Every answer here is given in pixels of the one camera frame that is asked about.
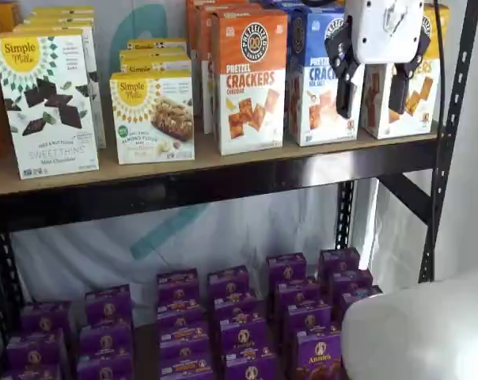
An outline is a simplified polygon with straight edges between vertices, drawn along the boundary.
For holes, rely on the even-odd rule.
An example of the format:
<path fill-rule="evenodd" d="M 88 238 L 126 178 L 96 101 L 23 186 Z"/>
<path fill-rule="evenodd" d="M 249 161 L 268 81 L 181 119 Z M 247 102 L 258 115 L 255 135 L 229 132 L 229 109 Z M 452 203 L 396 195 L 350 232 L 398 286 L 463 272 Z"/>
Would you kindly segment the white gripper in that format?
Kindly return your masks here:
<path fill-rule="evenodd" d="M 424 2 L 416 0 L 350 0 L 341 26 L 324 42 L 338 78 L 336 111 L 350 119 L 361 64 L 395 63 L 389 109 L 403 113 L 409 81 L 423 61 L 431 38 L 421 29 Z"/>

